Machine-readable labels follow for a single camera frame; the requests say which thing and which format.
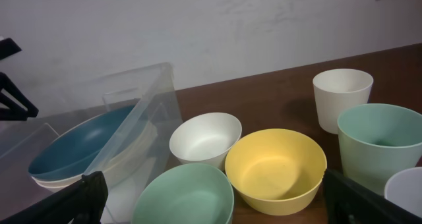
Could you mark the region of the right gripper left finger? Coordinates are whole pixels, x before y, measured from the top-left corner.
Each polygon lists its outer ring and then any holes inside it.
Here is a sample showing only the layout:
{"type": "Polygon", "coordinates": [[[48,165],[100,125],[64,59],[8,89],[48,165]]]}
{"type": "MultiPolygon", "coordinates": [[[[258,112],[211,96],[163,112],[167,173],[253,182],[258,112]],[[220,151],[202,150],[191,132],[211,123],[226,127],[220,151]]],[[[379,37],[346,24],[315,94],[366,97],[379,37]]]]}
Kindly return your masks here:
{"type": "Polygon", "coordinates": [[[96,171],[2,220],[1,224],[100,224],[107,197],[104,174],[96,171]]]}

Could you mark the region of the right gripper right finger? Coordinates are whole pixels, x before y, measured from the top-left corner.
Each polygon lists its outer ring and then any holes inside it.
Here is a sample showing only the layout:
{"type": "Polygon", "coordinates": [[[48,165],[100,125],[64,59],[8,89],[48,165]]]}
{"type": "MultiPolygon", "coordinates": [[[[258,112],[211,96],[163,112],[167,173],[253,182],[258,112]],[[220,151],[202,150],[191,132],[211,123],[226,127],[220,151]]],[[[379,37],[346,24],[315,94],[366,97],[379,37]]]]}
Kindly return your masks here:
{"type": "Polygon", "coordinates": [[[421,218],[333,169],[322,180],[328,224],[421,224],[421,218]]]}

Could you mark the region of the dark blue plate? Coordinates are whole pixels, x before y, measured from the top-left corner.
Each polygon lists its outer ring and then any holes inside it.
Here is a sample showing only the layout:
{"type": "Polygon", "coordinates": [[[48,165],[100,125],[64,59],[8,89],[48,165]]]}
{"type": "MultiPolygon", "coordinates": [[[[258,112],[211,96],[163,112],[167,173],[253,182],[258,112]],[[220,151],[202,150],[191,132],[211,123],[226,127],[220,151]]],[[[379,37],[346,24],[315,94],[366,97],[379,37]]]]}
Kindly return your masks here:
{"type": "Polygon", "coordinates": [[[55,139],[29,165],[41,181],[57,181],[83,173],[133,110],[122,107],[84,121],[55,139]]]}

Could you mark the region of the yellow bowl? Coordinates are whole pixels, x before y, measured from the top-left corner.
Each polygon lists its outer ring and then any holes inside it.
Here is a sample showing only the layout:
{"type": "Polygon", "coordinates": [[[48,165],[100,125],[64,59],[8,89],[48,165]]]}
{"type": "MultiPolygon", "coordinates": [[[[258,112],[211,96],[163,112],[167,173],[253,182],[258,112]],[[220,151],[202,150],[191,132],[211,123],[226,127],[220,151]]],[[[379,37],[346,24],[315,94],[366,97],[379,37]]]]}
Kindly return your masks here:
{"type": "Polygon", "coordinates": [[[226,175],[242,199],[268,215],[291,215],[314,199],[327,159],[311,138],[271,128],[246,135],[225,161],[226,175]]]}

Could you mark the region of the clear plastic storage container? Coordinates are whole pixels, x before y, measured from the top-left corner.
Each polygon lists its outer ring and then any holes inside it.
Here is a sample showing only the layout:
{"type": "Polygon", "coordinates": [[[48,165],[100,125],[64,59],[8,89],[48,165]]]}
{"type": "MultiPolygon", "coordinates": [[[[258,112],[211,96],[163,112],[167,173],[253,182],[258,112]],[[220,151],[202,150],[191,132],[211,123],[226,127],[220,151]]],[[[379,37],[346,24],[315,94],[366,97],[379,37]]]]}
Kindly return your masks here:
{"type": "Polygon", "coordinates": [[[24,91],[38,108],[1,121],[1,218],[100,171],[100,221],[129,223],[142,191],[165,169],[181,114],[169,63],[24,91]]]}

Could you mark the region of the mint green bowl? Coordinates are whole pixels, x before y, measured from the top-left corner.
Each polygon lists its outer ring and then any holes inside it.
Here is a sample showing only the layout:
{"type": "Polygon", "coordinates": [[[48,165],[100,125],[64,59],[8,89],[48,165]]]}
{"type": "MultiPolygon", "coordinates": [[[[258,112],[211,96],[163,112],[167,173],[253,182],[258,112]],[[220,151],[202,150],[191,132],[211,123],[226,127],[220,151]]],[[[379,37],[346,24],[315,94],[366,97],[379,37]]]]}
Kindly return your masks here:
{"type": "Polygon", "coordinates": [[[226,175],[206,164],[176,166],[139,196],[131,219],[140,224],[230,224],[234,193],[226,175]]]}

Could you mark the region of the white bowl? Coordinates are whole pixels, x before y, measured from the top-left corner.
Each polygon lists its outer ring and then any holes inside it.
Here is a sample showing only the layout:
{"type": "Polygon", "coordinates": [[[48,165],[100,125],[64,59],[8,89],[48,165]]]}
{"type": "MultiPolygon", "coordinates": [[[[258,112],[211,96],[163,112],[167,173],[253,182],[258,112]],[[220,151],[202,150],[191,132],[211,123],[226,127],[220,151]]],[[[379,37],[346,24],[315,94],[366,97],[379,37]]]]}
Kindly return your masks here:
{"type": "Polygon", "coordinates": [[[228,113],[205,113],[180,125],[171,135],[169,148],[182,163],[204,163],[225,169],[231,147],[240,139],[240,120],[228,113]]]}

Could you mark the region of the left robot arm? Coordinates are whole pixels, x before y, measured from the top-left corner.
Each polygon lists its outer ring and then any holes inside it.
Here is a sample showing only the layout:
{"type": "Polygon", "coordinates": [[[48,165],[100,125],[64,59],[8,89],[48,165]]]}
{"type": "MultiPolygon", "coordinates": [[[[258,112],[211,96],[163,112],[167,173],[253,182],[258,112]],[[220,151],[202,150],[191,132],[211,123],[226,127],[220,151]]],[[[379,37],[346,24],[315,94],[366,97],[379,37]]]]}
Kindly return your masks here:
{"type": "MultiPolygon", "coordinates": [[[[10,57],[22,49],[11,38],[1,40],[1,60],[10,57]]],[[[1,72],[1,108],[2,121],[26,121],[28,118],[35,118],[39,109],[25,97],[12,80],[1,72]]]]}

